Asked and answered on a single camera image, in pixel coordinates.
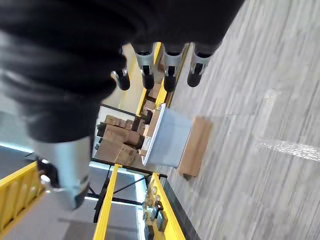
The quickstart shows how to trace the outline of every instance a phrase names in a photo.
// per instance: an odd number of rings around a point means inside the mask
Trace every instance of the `brown box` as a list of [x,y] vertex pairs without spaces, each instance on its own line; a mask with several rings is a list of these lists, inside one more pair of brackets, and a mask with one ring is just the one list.
[[139,144],[140,135],[136,131],[131,131],[131,130],[127,130],[125,128],[121,128],[118,126],[113,126],[113,125],[107,124],[105,127],[103,138],[105,138],[107,132],[109,132],[109,131],[112,131],[115,134],[123,137],[123,142],[125,144],[130,144],[130,145],[134,145],[134,146]]
[[150,90],[148,96],[156,99],[158,97],[159,91],[161,88],[161,84],[155,84],[154,87]]
[[124,128],[127,129],[127,130],[132,130],[133,124],[134,124],[134,121],[132,121],[132,120],[127,120],[127,121],[125,122]]
[[116,164],[130,166],[132,162],[135,160],[135,158],[137,157],[137,155],[138,153],[136,149],[128,145],[122,144],[121,150],[116,156],[116,159],[114,162]]
[[143,109],[153,110],[156,108],[156,104],[153,101],[145,100],[145,104],[143,105]]
[[151,122],[147,128],[147,131],[145,131],[146,133],[143,133],[144,135],[144,141],[143,141],[143,145],[142,148],[139,150],[139,154],[142,156],[146,156],[147,155],[147,150],[149,148],[150,142],[151,142],[151,138],[155,132],[155,128],[159,119],[159,115],[160,115],[160,111],[159,110],[154,110],[154,113],[152,115],[151,118]]
[[205,155],[213,124],[204,117],[196,117],[185,144],[177,171],[180,174],[198,176]]

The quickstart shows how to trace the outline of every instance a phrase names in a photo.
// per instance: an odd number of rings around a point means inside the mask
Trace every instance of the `yellow metal frame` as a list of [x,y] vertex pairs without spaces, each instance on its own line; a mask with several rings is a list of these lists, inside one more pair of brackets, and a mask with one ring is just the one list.
[[[109,220],[109,214],[111,209],[111,201],[114,194],[115,186],[116,186],[116,180],[117,180],[117,174],[118,174],[118,168],[121,168],[122,166],[119,164],[114,165],[114,169],[110,178],[110,182],[108,184],[105,198],[103,200],[103,204],[101,207],[101,211],[99,214],[98,222],[96,224],[95,233],[93,236],[93,240],[104,240],[106,239],[106,233],[107,233],[107,227],[108,227],[108,220]],[[156,221],[152,222],[152,227],[154,231],[154,236],[156,240],[184,240],[185,236],[180,228],[180,225],[176,219],[175,213],[173,209],[171,208],[171,205],[169,203],[169,200],[166,196],[166,193],[159,181],[159,175],[157,173],[153,173],[151,177],[151,186],[157,188],[156,194],[160,196],[162,206],[164,208],[164,212],[168,218],[168,223],[166,225],[165,231],[160,232],[158,231],[157,223]]]
[[44,190],[36,162],[0,180],[0,239],[42,197]]
[[163,211],[165,212],[168,222],[164,232],[158,231],[156,221],[153,221],[152,227],[154,231],[154,236],[156,240],[184,240],[185,236],[180,228],[178,220],[175,216],[175,213],[169,203],[169,200],[166,196],[166,193],[162,187],[161,182],[159,181],[159,175],[157,173],[152,174],[151,182],[152,185],[150,188],[156,187],[156,194],[160,196],[160,201],[163,206]]
[[[160,48],[161,48],[161,42],[157,42],[156,45],[155,45],[155,50],[154,50],[154,55],[153,55],[153,63],[154,64],[156,64],[156,62],[157,62],[157,58],[158,58],[158,55],[159,55],[159,52],[160,52]],[[136,113],[135,113],[135,115],[137,115],[137,116],[140,116],[140,113],[141,113],[141,111],[143,109],[146,93],[147,93],[147,90],[145,88],[143,88],[142,93],[141,93],[141,97],[140,97],[140,101],[139,101],[139,104],[138,104],[138,107],[137,107]]]
[[99,214],[98,222],[96,223],[93,240],[106,239],[107,225],[108,225],[109,214],[111,209],[112,196],[114,194],[114,189],[116,186],[118,168],[121,168],[121,167],[122,165],[119,165],[119,164],[114,165],[112,175],[111,175],[108,187],[106,189],[106,194],[105,194],[105,198],[103,200],[103,204]]

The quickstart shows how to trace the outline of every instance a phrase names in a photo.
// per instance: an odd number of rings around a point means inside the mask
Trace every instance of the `gray carpet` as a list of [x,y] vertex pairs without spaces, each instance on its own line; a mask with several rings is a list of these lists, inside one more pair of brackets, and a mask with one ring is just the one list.
[[320,239],[319,13],[248,0],[198,87],[184,66],[171,108],[214,130],[198,177],[158,170],[201,239]]

